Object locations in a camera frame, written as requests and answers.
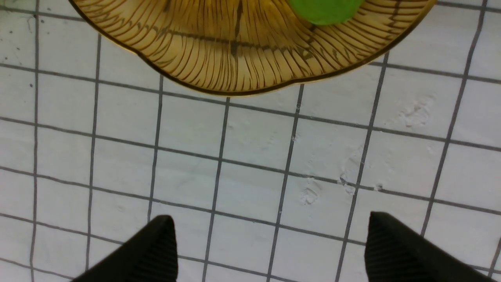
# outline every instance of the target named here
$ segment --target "grout line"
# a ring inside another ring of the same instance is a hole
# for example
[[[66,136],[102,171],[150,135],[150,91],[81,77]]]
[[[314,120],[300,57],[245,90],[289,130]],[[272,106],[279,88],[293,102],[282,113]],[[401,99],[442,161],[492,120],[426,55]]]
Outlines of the grout line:
[[[343,268],[343,261],[344,261],[344,255],[346,252],[346,245],[348,243],[348,236],[350,234],[351,223],[353,220],[353,215],[355,213],[355,205],[357,203],[358,190],[360,188],[360,183],[362,181],[362,174],[364,171],[365,158],[367,156],[367,151],[369,149],[369,142],[371,139],[372,127],[374,125],[374,120],[376,118],[376,111],[377,111],[377,107],[379,104],[379,97],[381,95],[381,89],[383,88],[383,81],[384,81],[384,75],[386,73],[386,65],[388,64],[388,58],[389,58],[389,53],[386,53],[384,55],[383,66],[381,67],[381,73],[379,75],[379,82],[378,82],[377,89],[376,89],[376,95],[374,96],[374,103],[372,105],[371,119],[369,121],[369,128],[367,129],[367,135],[365,137],[364,149],[362,151],[362,156],[360,159],[360,166],[358,169],[357,183],[356,183],[355,192],[353,193],[353,198],[351,201],[350,214],[348,215],[348,221],[346,223],[346,229],[345,229],[345,234],[344,234],[344,239],[343,239],[343,245],[341,247],[341,254],[339,256],[339,263],[338,263],[338,269],[336,272],[335,282],[339,282],[339,278],[341,276],[341,269]]]
[[[367,190],[367,191],[374,191],[374,187],[369,187],[369,186],[364,186],[364,185],[359,185],[358,189],[359,190],[362,189],[362,190]],[[429,199],[430,199],[430,198],[424,197],[424,196],[412,195],[412,194],[408,194],[408,193],[404,193],[404,192],[391,191],[391,190],[386,190],[386,189],[379,190],[379,193],[393,195],[393,196],[400,196],[400,197],[404,197],[404,198],[421,200],[421,201],[429,201]]]
[[[449,202],[445,200],[439,200],[439,199],[434,199],[434,203],[436,204],[443,204],[451,207],[456,207],[456,208],[462,208],[462,209],[467,209],[467,210],[472,210],[472,211],[479,211],[479,212],[484,212],[484,213],[490,213],[493,215],[501,215],[501,211],[496,211],[496,210],[491,210],[491,209],[486,209],[486,208],[480,208],[480,207],[475,207],[475,206],[470,206],[466,204],[460,204],[460,203],[454,203],[454,202]]]
[[[99,81],[100,84],[109,84],[106,81]],[[158,93],[158,91],[151,90],[151,89],[139,89],[141,91],[146,91],[146,92],[152,92],[152,93]],[[191,99],[190,96],[181,96],[187,99]],[[262,111],[262,112],[269,112],[269,113],[274,113],[274,114],[280,114],[280,115],[285,115],[289,116],[289,113],[286,112],[280,112],[280,111],[273,111],[273,110],[267,110],[267,109],[261,109],[258,107],[250,107],[250,106],[245,106],[245,105],[239,105],[236,103],[230,103],[231,106],[233,107],[238,107],[238,108],[247,108],[251,110],[257,110],[257,111]],[[349,122],[343,122],[343,121],[337,121],[337,120],[330,120],[330,119],[325,119],[325,118],[318,118],[318,117],[312,117],[312,116],[304,116],[304,115],[299,115],[299,118],[301,119],[308,119],[308,120],[313,120],[313,121],[318,121],[318,122],[325,122],[329,124],[338,124],[338,125],[344,125],[344,126],[349,126],[349,127],[356,127],[356,128],[361,128],[361,129],[368,129],[368,125],[360,125],[360,124],[355,124],[355,123],[349,123]],[[25,124],[25,125],[35,125],[33,122],[29,121],[24,121],[24,120],[18,120],[18,119],[13,119],[13,118],[8,118],[8,117],[0,117],[0,120],[4,121],[10,121],[10,122],[15,122],[15,123],[20,123],[20,124]],[[88,136],[92,137],[93,135],[87,132],[81,132],[77,130],[71,130],[71,129],[64,129],[56,126],[51,126],[51,125],[46,125],[46,124],[38,124],[38,127],[40,128],[48,128],[56,131],[61,131],[65,133],[72,133],[72,134],[78,134],[82,136]],[[388,128],[382,128],[382,127],[372,127],[373,131],[380,131],[384,133],[389,133],[389,134],[395,134],[395,135],[400,135],[400,136],[407,136],[407,137],[414,137],[414,138],[420,138],[420,139],[425,139],[425,140],[432,140],[432,141],[437,141],[437,142],[445,142],[447,138],[443,137],[436,137],[436,136],[430,136],[430,135],[424,135],[424,134],[418,134],[418,133],[413,133],[413,132],[405,132],[405,131],[398,131],[398,130],[393,130],[393,129],[388,129]],[[120,142],[124,144],[129,144],[129,145],[134,145],[134,146],[139,146],[139,147],[144,147],[144,148],[151,148],[154,149],[156,148],[155,145],[149,145],[149,144],[143,144],[139,142],[133,142],[133,141],[128,141],[124,139],[119,139],[119,138],[113,138],[113,137],[108,137],[108,136],[103,136],[103,135],[96,135],[96,138],[98,139],[104,139],[104,140],[109,140],[109,141],[115,141],[115,142]],[[467,147],[474,147],[474,148],[479,148],[479,149],[485,149],[485,150],[490,150],[490,151],[497,151],[501,152],[501,147],[494,147],[494,146],[489,146],[489,145],[482,145],[482,144],[476,144],[476,143],[471,143],[471,142],[465,142],[465,141],[460,141],[460,140],[450,140],[450,143],[452,144],[458,144],[462,146],[467,146]],[[217,157],[213,156],[207,156],[207,155],[202,155],[202,154],[197,154],[197,153],[192,153],[192,152],[187,152],[187,151],[181,151],[181,150],[176,150],[176,149],[170,149],[170,148],[162,148],[158,147],[159,150],[161,151],[167,151],[167,152],[173,152],[173,153],[180,153],[180,154],[185,154],[185,155],[190,155],[194,157],[200,157],[200,158],[205,158],[205,159],[211,159],[211,160],[218,160]],[[263,167],[263,166],[258,166],[258,165],[251,165],[251,164],[246,164],[243,162],[238,162],[238,161],[232,161],[232,160],[227,160],[223,159],[223,162],[227,163],[232,163],[232,164],[240,164],[244,166],[253,166],[254,168],[259,168],[259,169],[264,169],[264,170],[269,170],[273,172],[279,172],[283,173],[284,170],[280,169],[274,169],[274,168],[269,168],[269,167]]]
[[[148,203],[148,214],[147,220],[150,222],[151,220],[151,207],[153,205],[153,193],[155,190],[155,174],[156,174],[156,164],[158,159],[158,140],[160,139],[160,123],[162,119],[162,102],[163,102],[163,76],[160,75],[160,81],[158,85],[159,94],[158,94],[158,113],[157,113],[157,125],[156,125],[156,133],[155,133],[155,149],[153,153],[153,164],[151,166],[151,187],[150,187],[150,199]]]
[[[322,238],[327,238],[327,239],[332,239],[332,240],[337,240],[337,241],[343,241],[343,238],[338,237],[338,236],[334,236],[334,235],[323,234],[323,233],[319,233],[319,232],[315,232],[315,231],[308,231],[308,230],[295,228],[295,227],[291,227],[291,226],[286,226],[286,225],[281,225],[281,224],[278,224],[277,227],[280,227],[280,228],[286,229],[286,230],[290,230],[290,231],[300,232],[303,234],[313,235],[313,236],[317,236],[317,237],[322,237]]]
[[[11,12],[11,13],[14,12],[14,13],[20,13],[20,14],[30,14],[30,15],[34,15],[34,16],[36,15],[36,16],[42,16],[42,17],[47,17],[47,18],[70,20],[70,21],[76,21],[76,22],[85,22],[85,20],[82,18],[37,11],[39,9],[40,8],[36,9],[35,11],[30,11],[30,10],[25,10],[25,9],[17,9],[17,8],[9,8],[7,6],[0,6],[0,11],[6,11],[6,12]]]
[[[229,102],[230,98],[226,98],[226,106],[224,107],[224,118],[222,121],[222,131],[221,131],[221,144],[219,147],[219,157],[217,161],[217,172],[214,183],[214,197],[212,199],[212,209],[210,212],[210,222],[209,222],[209,232],[207,234],[207,245],[205,247],[205,261],[203,264],[203,273],[202,273],[202,282],[205,282],[207,277],[207,266],[209,261],[209,252],[210,252],[210,242],[212,239],[212,229],[214,228],[214,218],[216,211],[216,203],[217,203],[217,191],[219,189],[219,177],[221,175],[221,166],[222,166],[222,156],[224,151],[224,140],[226,138],[226,125],[228,124],[228,114],[229,114]]]
[[[460,8],[460,9],[467,9],[467,10],[477,10],[477,11],[482,10],[482,6],[462,4],[462,3],[452,3],[452,2],[448,2],[448,1],[438,1],[436,5],[437,6],[445,6],[445,7]],[[501,13],[501,9],[499,9],[499,8],[485,7],[485,11],[492,12],[492,13]]]
[[[449,125],[449,130],[447,132],[447,138],[445,140],[445,144],[442,150],[442,156],[440,157],[440,162],[438,163],[437,173],[435,175],[435,181],[433,183],[433,189],[431,190],[430,201],[428,203],[428,208],[426,209],[426,215],[424,217],[423,227],[421,229],[421,236],[424,237],[426,233],[426,228],[428,227],[428,222],[431,216],[431,209],[433,208],[433,202],[435,200],[435,195],[438,188],[438,183],[440,181],[440,176],[442,174],[443,164],[445,162],[445,158],[447,155],[447,150],[449,148],[450,139],[452,137],[452,131],[454,130],[454,125],[456,124],[457,113],[459,112],[459,106],[461,105],[461,100],[464,94],[464,88],[466,86],[467,77],[470,69],[471,60],[473,58],[473,53],[475,51],[476,44],[478,42],[478,38],[480,37],[480,33],[482,31],[483,26],[483,18],[485,16],[485,7],[487,6],[487,0],[483,0],[482,2],[482,10],[480,11],[480,15],[478,16],[478,25],[475,32],[475,36],[471,42],[471,46],[468,52],[468,57],[466,59],[466,65],[464,67],[463,78],[461,81],[461,87],[459,88],[459,94],[457,95],[456,105],[454,106],[454,112],[452,113],[452,118]]]
[[[284,207],[285,191],[287,188],[287,179],[289,177],[289,169],[291,167],[292,152],[294,149],[294,140],[296,139],[296,131],[298,129],[299,112],[301,110],[301,103],[303,101],[304,89],[305,89],[305,85],[301,84],[301,86],[299,87],[298,101],[296,104],[296,113],[294,115],[294,123],[292,125],[291,141],[289,143],[289,153],[287,155],[287,162],[286,162],[285,171],[284,171],[284,180],[282,182],[282,191],[280,193],[279,208],[278,208],[278,212],[277,212],[277,221],[275,223],[275,233],[273,235],[272,251],[270,252],[270,264],[268,265],[268,274],[266,277],[266,282],[270,282],[270,278],[272,276],[273,262],[275,259],[275,251],[277,248],[277,241],[278,241],[278,235],[279,235],[279,229],[280,229],[280,220],[282,218],[282,209]]]
[[[36,1],[35,11],[40,9],[40,0]],[[39,63],[40,63],[40,24],[39,19],[35,19],[35,113],[34,113],[34,146],[33,146],[33,222],[37,221],[37,197],[38,197],[38,90],[39,90]],[[30,248],[30,267],[32,282],[35,282],[35,272],[33,271],[33,258],[35,256],[35,239],[37,236],[37,225],[33,223],[33,234]]]
[[[20,219],[20,218],[13,217],[13,216],[8,216],[8,217],[14,218],[14,219]],[[57,227],[57,226],[52,226],[52,225],[49,225],[49,224],[43,224],[43,225],[47,226],[48,228],[59,229],[59,227]],[[108,239],[108,238],[104,238],[104,237],[100,237],[100,236],[97,236],[97,235],[92,235],[92,237],[96,238],[96,239],[99,239],[99,240],[103,240],[103,241],[115,243],[115,244],[118,244],[118,245],[123,245],[124,244],[124,242],[113,240],[113,239]],[[355,241],[355,242],[349,242],[349,243],[354,243],[354,244],[357,244],[357,245],[360,245],[360,246],[365,246],[365,243],[363,243],[363,242],[356,242]],[[191,261],[196,261],[196,262],[205,262],[204,259],[195,258],[195,257],[189,257],[189,256],[184,256],[184,255],[178,255],[178,258],[186,259],[186,260],[191,260]],[[28,265],[24,265],[24,264],[21,264],[21,263],[12,261],[12,260],[4,259],[4,258],[0,258],[0,260],[4,261],[4,262],[7,262],[7,263],[12,263],[12,264],[24,267],[24,268],[31,268]],[[224,267],[224,268],[228,268],[228,269],[233,269],[233,270],[237,270],[237,271],[241,271],[241,272],[252,273],[252,274],[255,274],[255,275],[259,275],[259,276],[264,276],[264,277],[267,276],[267,274],[265,274],[265,273],[261,273],[261,272],[257,272],[257,271],[253,271],[253,270],[248,270],[248,269],[243,269],[243,268],[239,268],[239,267],[234,267],[234,266],[226,265],[226,264],[223,264],[223,263],[217,263],[217,262],[207,261],[207,264],[215,265],[215,266],[220,266],[220,267]],[[469,266],[472,267],[472,268],[474,268],[474,269],[477,269],[477,270],[489,271],[489,268],[487,268],[487,267],[476,266],[476,265],[469,265]],[[37,268],[34,268],[34,270],[40,271],[40,272],[44,272],[44,273],[53,274],[53,275],[57,275],[57,276],[64,277],[64,278],[67,278],[67,279],[73,279],[73,278],[71,278],[69,276],[65,276],[65,275],[58,274],[58,273],[51,272],[51,271],[41,270],[41,269],[37,269]],[[493,273],[501,274],[501,270],[494,270]],[[282,278],[282,277],[278,277],[278,276],[274,276],[274,275],[272,275],[271,278],[276,279],[276,280],[280,280],[280,281],[294,281],[294,280],[290,280],[290,279],[286,279],[286,278]]]
[[[43,223],[43,222],[39,222],[39,221],[36,221],[35,224],[43,226],[43,227],[47,227],[47,228],[50,228],[50,229],[65,231],[65,232],[68,232],[68,233],[78,234],[78,235],[82,235],[82,236],[87,237],[87,232],[82,232],[82,231],[72,230],[72,229],[68,229],[68,228],[63,228],[63,227],[59,227],[59,226],[55,226],[55,225],[52,225],[52,224]]]
[[[30,267],[28,265],[24,265],[22,263],[19,263],[19,262],[15,262],[13,260],[9,260],[9,259],[5,259],[5,258],[1,258],[0,257],[0,261],[3,261],[3,262],[7,262],[7,263],[11,263],[11,264],[15,264],[17,266],[20,266],[20,267],[23,267],[23,268],[28,268],[30,269],[31,271],[38,271],[38,272],[42,272],[42,273],[47,273],[47,274],[52,274],[52,275],[55,275],[55,276],[59,276],[59,277],[62,277],[62,278],[66,278],[66,279],[70,279],[70,280],[73,280],[74,278],[73,277],[70,277],[70,276],[66,276],[66,275],[63,275],[63,274],[59,274],[59,273],[56,273],[56,272],[52,272],[52,271],[47,271],[47,270],[42,270],[42,269],[38,269],[38,268],[34,268],[34,267]]]
[[[489,146],[489,145],[475,144],[475,143],[471,143],[471,142],[458,141],[458,140],[451,140],[450,143],[456,144],[456,145],[461,145],[461,146],[466,146],[466,147],[473,147],[473,148],[484,149],[484,150],[489,150],[489,151],[501,152],[501,148]]]
[[[278,280],[278,281],[283,281],[283,282],[299,282],[299,281],[296,281],[296,280],[290,280],[290,279],[278,277],[278,276],[275,276],[275,275],[271,275],[270,278],[273,278],[273,279]]]
[[[32,71],[32,69],[29,69],[29,68],[10,66],[10,65],[2,64],[2,63],[0,63],[0,67],[7,67],[7,68],[13,68],[13,69],[21,69],[21,70]],[[72,78],[72,79],[85,80],[85,81],[90,81],[90,82],[96,82],[95,79],[76,77],[74,75],[64,75],[64,74],[59,74],[59,73],[55,73],[55,72],[39,71],[39,73],[56,75],[56,76],[66,77],[66,78]],[[129,88],[129,89],[135,89],[135,90],[138,90],[138,91],[144,91],[144,92],[150,92],[150,93],[159,93],[159,91],[153,90],[153,89],[136,87],[136,86],[126,85],[126,84],[121,84],[121,83],[114,83],[114,82],[109,82],[109,81],[104,81],[104,80],[100,80],[99,83],[105,84],[105,85],[125,87],[125,88]],[[170,92],[163,92],[162,94],[163,95],[167,95],[167,96],[175,96],[175,97],[180,97],[180,98],[205,101],[205,102],[208,102],[208,103],[224,104],[223,102],[220,102],[220,101],[215,101],[215,100],[210,100],[210,99],[205,99],[205,98],[192,97],[192,96],[183,95],[183,94],[174,94],[174,93],[170,93]],[[245,108],[245,109],[250,109],[250,110],[256,110],[256,111],[262,111],[262,112],[268,112],[268,113],[273,113],[273,114],[279,114],[279,115],[284,115],[284,116],[291,116],[291,114],[288,113],[288,112],[277,111],[277,110],[270,110],[270,109],[264,109],[264,108],[247,106],[247,105],[241,105],[241,104],[238,104],[238,103],[230,103],[230,106],[238,107],[238,108]],[[349,127],[361,128],[361,129],[368,129],[369,128],[368,125],[361,125],[361,124],[356,124],[356,123],[350,123],[350,122],[344,122],[344,121],[338,121],[338,120],[331,120],[331,119],[326,119],[326,118],[321,118],[321,117],[299,115],[299,118],[313,120],[313,121],[318,121],[318,122],[325,122],[325,123],[329,123],[329,124],[337,124],[337,125],[344,125],[344,126],[349,126]],[[12,121],[12,122],[17,122],[17,123],[27,124],[27,125],[33,125],[33,123],[28,122],[28,121],[16,120],[16,119],[7,118],[7,117],[0,117],[0,120],[6,120],[6,121]],[[39,127],[50,128],[50,129],[53,129],[53,130],[58,130],[58,131],[67,132],[67,133],[81,134],[81,135],[84,135],[84,136],[92,136],[91,134],[86,133],[86,132],[79,132],[79,131],[70,130],[70,129],[57,128],[55,126],[50,126],[50,125],[39,124]],[[445,142],[446,141],[446,138],[443,138],[443,137],[436,137],[436,136],[417,134],[417,133],[412,133],[412,132],[398,131],[398,130],[393,130],[393,129],[388,129],[388,128],[382,128],[382,127],[373,127],[372,129],[373,129],[373,131],[375,130],[375,131],[380,131],[380,132],[390,133],[390,134],[395,134],[395,135],[401,135],[401,136],[415,137],[415,138],[421,138],[421,139],[426,139],[426,140],[434,140],[434,141],[438,141],[438,142]],[[132,142],[132,141],[127,141],[127,140],[123,140],[123,139],[102,136],[102,135],[98,135],[97,138],[107,139],[107,140],[116,141],[116,142],[122,142],[122,143],[125,143],[125,144],[136,145],[136,146],[141,146],[141,147],[155,148],[155,146],[153,146],[153,145],[141,144],[141,143],[138,143],[138,142]],[[463,146],[476,147],[476,148],[481,148],[481,149],[486,149],[486,150],[501,152],[501,148],[500,147],[487,146],[487,145],[475,144],[475,143],[470,143],[470,142],[463,142],[463,141],[459,141],[459,140],[451,140],[451,143],[460,144],[460,145],[463,145]],[[172,150],[172,149],[165,149],[165,148],[162,149],[162,148],[159,148],[159,150]]]
[[[492,274],[494,273],[494,268],[496,267],[500,252],[501,252],[501,238],[499,238],[499,243],[497,243],[497,248],[496,252],[494,253],[494,258],[492,258],[492,263],[490,264],[489,273],[487,275],[489,278],[492,278]]]
[[[97,127],[97,109],[99,100],[99,70],[101,68],[101,35],[97,38],[97,56],[96,56],[96,83],[94,85],[94,114],[91,134],[91,161],[89,167],[89,206],[87,209],[87,249],[85,253],[85,270],[89,270],[89,254],[91,247],[91,214],[92,214],[92,186],[94,183],[94,151],[96,149],[96,127]]]

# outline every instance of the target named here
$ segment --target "green object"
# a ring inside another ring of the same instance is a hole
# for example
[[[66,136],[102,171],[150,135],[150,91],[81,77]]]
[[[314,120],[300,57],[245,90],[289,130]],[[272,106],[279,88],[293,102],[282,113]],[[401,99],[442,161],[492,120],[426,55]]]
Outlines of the green object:
[[[308,22],[333,25],[351,19],[365,0],[289,0],[296,14]]]

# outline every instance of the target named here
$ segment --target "scuff mark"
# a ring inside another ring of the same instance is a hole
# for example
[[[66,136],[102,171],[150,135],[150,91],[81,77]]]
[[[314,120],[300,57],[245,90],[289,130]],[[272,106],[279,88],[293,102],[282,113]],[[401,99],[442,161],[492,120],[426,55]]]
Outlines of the scuff mark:
[[[359,145],[343,162],[341,173],[339,175],[341,185],[344,186],[347,182],[355,182],[360,168],[360,160],[362,159],[363,149],[364,146]]]
[[[400,112],[398,117],[406,127],[425,126],[431,118],[430,110],[434,104],[434,97],[424,96]]]
[[[307,185],[301,190],[300,202],[303,205],[312,205],[319,198],[323,187],[313,177],[307,178]]]

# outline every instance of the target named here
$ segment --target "white surface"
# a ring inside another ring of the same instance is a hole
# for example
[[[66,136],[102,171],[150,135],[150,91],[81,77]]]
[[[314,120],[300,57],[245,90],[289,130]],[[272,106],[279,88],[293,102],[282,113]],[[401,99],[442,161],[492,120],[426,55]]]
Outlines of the white surface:
[[[463,86],[482,0],[450,2],[388,67],[229,104],[104,38],[98,50],[66,1],[40,0],[38,19],[35,0],[2,2],[0,280],[69,281],[150,213],[174,218],[179,282],[366,282],[373,210],[501,279],[501,1]]]

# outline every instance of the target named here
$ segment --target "white tile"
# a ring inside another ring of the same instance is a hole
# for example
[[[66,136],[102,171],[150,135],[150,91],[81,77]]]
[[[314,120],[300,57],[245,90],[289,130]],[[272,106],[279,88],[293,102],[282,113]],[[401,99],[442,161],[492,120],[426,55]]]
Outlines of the white tile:
[[[155,144],[158,94],[99,85],[96,133]]]
[[[61,2],[59,0],[40,0],[39,9],[44,13],[80,18],[80,15],[73,8],[73,6],[71,6],[69,1]]]
[[[89,184],[92,138],[38,129],[38,173]]]
[[[0,213],[33,217],[33,176],[0,170]]]
[[[207,267],[207,282],[240,281],[240,282],[265,282],[265,276],[258,276],[246,272],[228,269],[220,266],[209,265]]]
[[[489,274],[489,271],[483,271],[483,270],[478,270],[478,269],[475,269],[475,270],[482,273],[485,276],[487,276]]]
[[[445,2],[465,4],[465,5],[474,5],[474,6],[481,6],[482,5],[482,0],[447,0]]]
[[[37,179],[37,221],[87,232],[89,189]]]
[[[203,273],[203,263],[187,259],[177,260],[179,273],[177,282],[201,282]]]
[[[229,109],[225,159],[284,169],[294,118],[248,109]]]
[[[433,7],[423,22],[391,50],[388,62],[462,74],[478,16],[475,10]]]
[[[224,106],[163,96],[158,144],[162,147],[219,156]]]
[[[421,232],[428,202],[376,191],[358,190],[357,203],[350,226],[349,238],[367,240],[367,227],[372,211],[387,212],[416,232]]]
[[[485,12],[482,32],[471,60],[469,75],[501,79],[501,70],[499,69],[501,64],[501,50],[499,49],[499,42],[501,41],[500,26],[500,13]]]
[[[342,244],[280,229],[272,274],[301,282],[333,281]]]
[[[95,83],[39,75],[38,122],[92,133]]]
[[[360,128],[300,119],[290,171],[356,182],[366,134]]]
[[[450,145],[436,199],[501,211],[501,153]]]
[[[374,60],[374,62],[377,63],[383,63],[384,62],[384,54],[379,56],[377,59]]]
[[[180,84],[175,83],[174,81],[168,79],[167,77],[163,78],[163,91],[171,92],[176,94],[183,94],[197,98],[205,98],[216,101],[226,101],[226,97],[216,96],[216,95],[207,95],[205,93],[201,93],[195,90],[191,90],[187,87],[184,87]]]
[[[22,267],[5,261],[0,261],[0,280],[29,282],[31,281],[31,270],[29,267]]]
[[[119,244],[91,238],[89,246],[89,267],[95,266],[120,247]]]
[[[490,267],[499,234],[498,215],[435,203],[425,238],[464,263]]]
[[[158,90],[160,74],[136,54],[110,40],[101,41],[99,79]]]
[[[35,73],[0,68],[0,85],[0,116],[35,121]]]
[[[251,97],[235,97],[231,99],[231,102],[259,108],[295,113],[296,107],[298,106],[299,89],[299,85],[293,85],[263,95]]]
[[[457,120],[452,132],[455,140],[501,147],[501,85],[472,81],[466,83]]]
[[[92,234],[125,242],[147,223],[148,201],[94,191]]]
[[[97,139],[94,151],[94,185],[149,196],[154,152],[151,148]]]
[[[429,197],[443,143],[374,131],[361,184]]]
[[[365,271],[364,246],[348,243],[346,245],[343,267],[339,281],[368,282]]]
[[[40,69],[96,76],[98,33],[85,22],[39,17]]]
[[[0,63],[35,67],[35,22],[30,14],[0,11]]]
[[[223,163],[216,210],[275,222],[283,181],[280,173]]]
[[[387,69],[374,126],[446,137],[460,78]]]
[[[381,67],[364,66],[333,79],[305,84],[300,113],[369,124],[380,74]]]
[[[499,0],[488,0],[487,1],[487,7],[500,9],[501,8],[501,1],[499,1]]]
[[[274,231],[273,226],[216,215],[209,260],[266,273]]]
[[[341,185],[289,176],[280,223],[344,237],[351,201]]]
[[[0,120],[0,166],[33,172],[35,128]]]
[[[34,271],[35,282],[70,282],[70,279],[63,278],[54,274],[48,274],[40,271]]]
[[[18,1],[18,0],[6,0],[2,2],[2,6],[11,9],[21,9],[21,10],[35,10],[37,4],[36,0]]]
[[[174,219],[178,255],[205,258],[210,213],[153,203],[151,218],[157,215],[170,215]]]
[[[0,230],[1,258],[30,265],[33,224],[0,217]]]
[[[37,226],[33,267],[68,276],[85,271],[87,236]]]
[[[217,161],[159,151],[154,198],[211,209],[216,173]]]

